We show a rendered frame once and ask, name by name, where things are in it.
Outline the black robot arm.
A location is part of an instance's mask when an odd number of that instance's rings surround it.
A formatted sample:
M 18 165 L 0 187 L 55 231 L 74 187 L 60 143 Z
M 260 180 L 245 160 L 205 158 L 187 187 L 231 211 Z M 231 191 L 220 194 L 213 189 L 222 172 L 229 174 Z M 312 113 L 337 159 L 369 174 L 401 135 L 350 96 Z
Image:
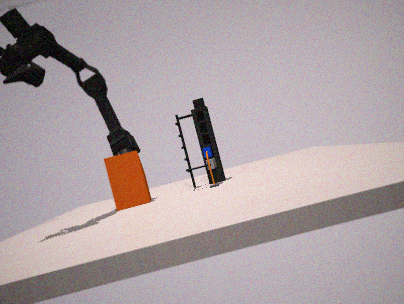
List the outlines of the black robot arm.
M 53 33 L 43 25 L 35 23 L 29 26 L 16 8 L 3 14 L 0 21 L 15 39 L 20 38 L 31 42 L 37 50 L 37 56 L 42 55 L 45 58 L 51 56 L 73 71 L 77 84 L 95 100 L 102 114 L 109 129 L 107 139 L 113 156 L 133 151 L 140 152 L 135 138 L 122 128 L 107 97 L 108 87 L 106 80 L 96 68 L 89 66 L 83 59 L 77 58 L 72 52 L 58 44 Z M 79 72 L 83 69 L 88 69 L 94 72 L 95 75 L 82 82 L 80 81 Z M 4 58 L 0 58 L 0 73 L 2 75 L 7 77 L 15 70 L 17 68 L 4 61 Z

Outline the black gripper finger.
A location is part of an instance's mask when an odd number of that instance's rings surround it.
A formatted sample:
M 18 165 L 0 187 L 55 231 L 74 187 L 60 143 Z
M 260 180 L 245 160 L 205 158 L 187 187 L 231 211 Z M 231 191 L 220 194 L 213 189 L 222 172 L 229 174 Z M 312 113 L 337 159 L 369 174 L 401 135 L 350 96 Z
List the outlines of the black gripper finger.
M 17 82 L 17 81 L 25 81 L 28 83 L 28 85 L 32 85 L 32 80 L 34 76 L 34 69 L 27 64 L 24 64 L 23 66 L 19 67 L 17 70 L 12 72 L 10 75 L 8 75 L 4 80 L 3 83 L 11 83 L 11 82 Z

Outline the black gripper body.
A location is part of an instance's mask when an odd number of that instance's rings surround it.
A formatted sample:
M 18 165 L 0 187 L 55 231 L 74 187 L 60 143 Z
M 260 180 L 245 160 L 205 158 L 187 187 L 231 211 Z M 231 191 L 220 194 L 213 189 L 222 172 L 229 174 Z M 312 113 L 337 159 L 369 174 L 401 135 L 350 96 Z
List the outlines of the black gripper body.
M 0 56 L 4 58 L 4 61 L 17 69 L 29 62 L 30 66 L 35 71 L 32 86 L 38 88 L 42 85 L 45 77 L 45 69 L 35 62 L 32 62 L 32 59 L 37 56 L 37 50 L 31 42 L 18 38 L 15 44 L 7 44 L 6 49 L 0 47 Z

